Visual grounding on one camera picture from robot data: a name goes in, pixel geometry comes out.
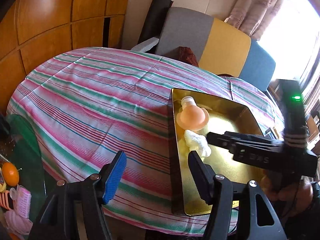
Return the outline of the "white ball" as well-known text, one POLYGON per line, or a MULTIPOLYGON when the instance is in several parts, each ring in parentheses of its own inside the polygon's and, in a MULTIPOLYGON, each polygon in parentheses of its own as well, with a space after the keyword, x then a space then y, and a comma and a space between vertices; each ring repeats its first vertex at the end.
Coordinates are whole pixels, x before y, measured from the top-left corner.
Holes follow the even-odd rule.
POLYGON ((211 148, 208 145, 207 139, 204 135, 199 135, 191 130, 185 130, 184 132, 185 144, 190 151, 196 151, 200 157, 209 157, 212 153, 211 148))

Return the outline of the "blue snack packet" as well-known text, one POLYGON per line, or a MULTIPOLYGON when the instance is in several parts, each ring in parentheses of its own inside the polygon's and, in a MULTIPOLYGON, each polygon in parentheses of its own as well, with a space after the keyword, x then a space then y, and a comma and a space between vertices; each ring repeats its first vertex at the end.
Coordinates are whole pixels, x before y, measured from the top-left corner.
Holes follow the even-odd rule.
POLYGON ((277 139, 277 136, 272 128, 268 128, 265 133, 264 137, 270 138, 270 139, 277 139))

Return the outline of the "peach pink bottle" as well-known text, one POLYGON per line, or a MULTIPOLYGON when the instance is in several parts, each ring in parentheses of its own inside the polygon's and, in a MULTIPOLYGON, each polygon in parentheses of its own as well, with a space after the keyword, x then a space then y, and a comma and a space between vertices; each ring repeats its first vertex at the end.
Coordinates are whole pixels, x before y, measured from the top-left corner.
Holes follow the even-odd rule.
POLYGON ((203 129, 209 121, 209 113, 200 108, 193 97, 185 96, 181 100, 182 111, 177 114, 177 124, 184 130, 193 132, 203 129))

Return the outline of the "orange fruit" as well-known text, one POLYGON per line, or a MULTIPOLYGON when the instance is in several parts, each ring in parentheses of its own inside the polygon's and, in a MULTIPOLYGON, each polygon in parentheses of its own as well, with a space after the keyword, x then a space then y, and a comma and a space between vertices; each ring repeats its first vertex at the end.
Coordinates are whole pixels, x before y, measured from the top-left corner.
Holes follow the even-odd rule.
POLYGON ((2 176, 6 184, 11 187, 16 187, 20 179, 17 168, 10 162, 5 162, 2 165, 2 176))

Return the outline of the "green glass side table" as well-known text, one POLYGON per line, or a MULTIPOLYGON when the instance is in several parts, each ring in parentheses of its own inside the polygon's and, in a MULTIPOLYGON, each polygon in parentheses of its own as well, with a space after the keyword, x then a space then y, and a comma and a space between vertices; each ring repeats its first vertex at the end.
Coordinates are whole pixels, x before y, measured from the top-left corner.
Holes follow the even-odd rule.
POLYGON ((14 143, 8 160, 19 170, 19 184, 31 192, 29 219, 35 221, 46 200, 44 169, 37 137, 24 117, 11 114, 6 121, 10 125, 10 139, 14 143))

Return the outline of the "striped bed sheet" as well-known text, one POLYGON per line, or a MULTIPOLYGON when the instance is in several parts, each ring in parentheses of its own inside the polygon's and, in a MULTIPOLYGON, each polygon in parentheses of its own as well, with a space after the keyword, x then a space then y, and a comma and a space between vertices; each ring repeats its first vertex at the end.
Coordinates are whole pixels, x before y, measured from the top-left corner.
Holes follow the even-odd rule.
POLYGON ((163 56, 111 48, 57 55, 17 86, 8 114, 32 125, 45 169, 55 178, 87 178, 122 150, 127 166, 104 213, 134 226, 201 236, 207 216, 171 213, 168 108, 172 88, 247 106, 260 129, 283 129, 279 108, 259 89, 163 56))

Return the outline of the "pink patterned curtain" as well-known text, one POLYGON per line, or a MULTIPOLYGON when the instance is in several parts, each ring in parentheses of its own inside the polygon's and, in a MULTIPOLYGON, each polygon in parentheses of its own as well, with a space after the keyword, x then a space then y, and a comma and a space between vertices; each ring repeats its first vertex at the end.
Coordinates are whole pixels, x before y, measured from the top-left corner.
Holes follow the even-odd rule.
POLYGON ((284 0, 237 0, 225 22, 259 41, 283 2, 284 0))

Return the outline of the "black rolled mat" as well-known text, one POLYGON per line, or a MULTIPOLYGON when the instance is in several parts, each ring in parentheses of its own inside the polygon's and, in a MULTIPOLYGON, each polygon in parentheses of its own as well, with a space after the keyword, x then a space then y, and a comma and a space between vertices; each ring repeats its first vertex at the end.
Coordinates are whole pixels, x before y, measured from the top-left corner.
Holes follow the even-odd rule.
POLYGON ((144 42, 152 37, 160 36, 165 18, 172 4, 173 0, 152 0, 138 43, 144 42))

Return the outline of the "wooden wardrobe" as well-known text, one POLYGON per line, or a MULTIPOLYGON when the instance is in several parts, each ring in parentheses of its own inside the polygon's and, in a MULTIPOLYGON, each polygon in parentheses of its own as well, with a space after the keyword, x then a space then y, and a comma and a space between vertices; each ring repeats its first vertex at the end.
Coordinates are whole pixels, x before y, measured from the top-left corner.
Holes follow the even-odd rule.
POLYGON ((1 0, 1 113, 20 82, 77 48, 119 48, 128 0, 1 0))

